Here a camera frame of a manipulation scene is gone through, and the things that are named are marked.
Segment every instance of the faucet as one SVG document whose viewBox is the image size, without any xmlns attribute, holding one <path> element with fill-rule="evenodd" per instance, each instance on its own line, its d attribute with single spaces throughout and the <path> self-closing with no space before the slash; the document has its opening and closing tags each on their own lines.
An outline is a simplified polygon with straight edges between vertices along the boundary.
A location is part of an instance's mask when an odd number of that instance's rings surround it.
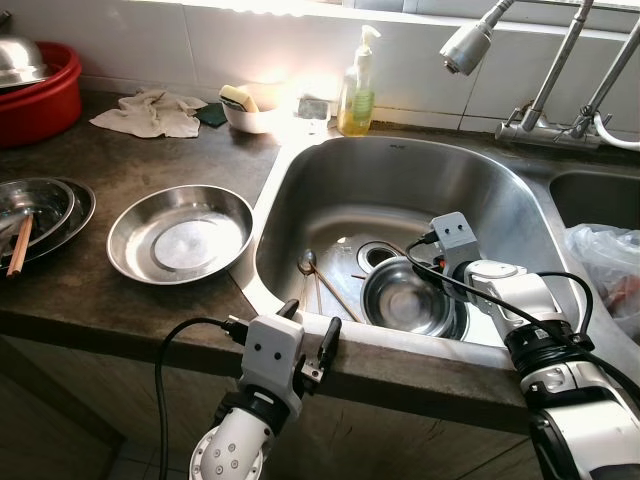
<svg viewBox="0 0 640 480">
<path fill-rule="evenodd" d="M 440 50 L 447 70 L 451 73 L 460 72 L 463 75 L 469 75 L 475 69 L 491 45 L 493 27 L 514 2 L 515 0 L 500 0 L 478 22 L 463 25 L 458 29 Z M 536 98 L 529 106 L 514 109 L 509 118 L 498 125 L 495 134 L 496 140 L 595 149 L 605 139 L 607 143 L 615 146 L 640 150 L 639 143 L 623 142 L 606 132 L 605 126 L 611 119 L 611 115 L 607 115 L 606 119 L 602 121 L 598 112 L 598 107 L 605 95 L 640 43 L 640 20 L 633 27 L 627 41 L 589 103 L 580 109 L 580 113 L 572 125 L 551 125 L 543 112 L 549 94 L 580 36 L 592 5 L 593 0 L 582 1 Z M 595 125 L 598 134 L 589 131 L 592 124 Z"/>
</svg>

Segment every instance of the sink drain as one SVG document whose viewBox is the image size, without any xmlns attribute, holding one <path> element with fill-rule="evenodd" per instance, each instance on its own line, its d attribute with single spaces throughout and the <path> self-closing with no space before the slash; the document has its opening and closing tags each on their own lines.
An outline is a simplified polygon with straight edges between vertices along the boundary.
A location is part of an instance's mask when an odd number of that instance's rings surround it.
<svg viewBox="0 0 640 480">
<path fill-rule="evenodd" d="M 398 257 L 400 254 L 384 242 L 365 243 L 358 250 L 358 265 L 365 273 L 370 273 L 385 260 Z"/>
</svg>

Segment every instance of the kitchen sink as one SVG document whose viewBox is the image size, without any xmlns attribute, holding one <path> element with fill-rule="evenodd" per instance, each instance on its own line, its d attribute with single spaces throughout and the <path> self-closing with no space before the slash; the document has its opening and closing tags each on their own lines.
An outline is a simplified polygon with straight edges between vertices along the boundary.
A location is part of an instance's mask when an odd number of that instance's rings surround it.
<svg viewBox="0 0 640 480">
<path fill-rule="evenodd" d="M 254 209 L 251 244 L 231 271 L 254 309 L 275 312 L 284 301 L 298 298 L 294 319 L 311 334 L 324 334 L 330 317 L 337 315 L 344 321 L 343 340 L 512 369 L 493 322 L 469 303 L 462 312 L 455 309 L 466 322 L 455 339 L 367 324 L 360 301 L 363 278 L 427 232 L 435 216 L 455 211 L 465 215 L 484 258 L 532 272 L 569 271 L 586 277 L 564 245 L 565 228 L 574 221 L 604 218 L 580 215 L 592 210 L 582 192 L 594 188 L 594 178 L 606 177 L 597 183 L 600 188 L 619 193 L 623 188 L 616 182 L 626 186 L 627 175 L 595 168 L 598 177 L 591 177 L 592 172 L 575 171 L 576 162 L 536 156 L 544 149 L 525 151 L 533 153 L 522 157 L 487 141 L 431 137 L 445 143 L 369 136 L 283 146 Z M 307 249 L 315 252 L 318 270 L 364 323 L 349 321 L 354 320 L 351 313 L 327 288 L 301 272 L 298 261 Z M 418 250 L 425 260 L 434 252 Z M 577 328 L 584 311 L 578 287 L 563 278 L 545 281 Z M 597 353 L 640 379 L 640 349 L 617 328 L 599 299 L 590 333 Z"/>
<path fill-rule="evenodd" d="M 551 182 L 551 195 L 567 227 L 599 223 L 640 229 L 640 179 L 572 172 Z"/>
</svg>

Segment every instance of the wooden chopstick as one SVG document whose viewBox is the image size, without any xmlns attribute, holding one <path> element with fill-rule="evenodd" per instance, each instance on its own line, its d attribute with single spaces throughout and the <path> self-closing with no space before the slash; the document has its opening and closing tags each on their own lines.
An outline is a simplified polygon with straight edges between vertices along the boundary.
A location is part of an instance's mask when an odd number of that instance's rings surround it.
<svg viewBox="0 0 640 480">
<path fill-rule="evenodd" d="M 29 245 L 29 237 L 31 236 L 31 227 L 33 226 L 33 214 L 28 215 L 20 224 L 20 233 L 16 247 L 13 249 L 9 270 L 7 270 L 7 278 L 13 278 L 22 272 L 24 258 L 27 255 L 27 246 Z"/>
</svg>

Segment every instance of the soap pump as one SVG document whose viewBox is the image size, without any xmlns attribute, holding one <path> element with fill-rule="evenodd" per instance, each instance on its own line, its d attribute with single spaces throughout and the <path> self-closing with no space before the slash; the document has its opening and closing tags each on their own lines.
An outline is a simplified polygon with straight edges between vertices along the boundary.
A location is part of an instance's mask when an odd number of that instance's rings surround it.
<svg viewBox="0 0 640 480">
<path fill-rule="evenodd" d="M 370 25 L 362 26 L 360 46 L 356 49 L 353 65 L 349 67 L 342 84 L 338 104 L 338 131 L 347 137 L 366 135 L 373 116 L 374 93 L 371 87 L 371 40 L 380 33 Z"/>
</svg>

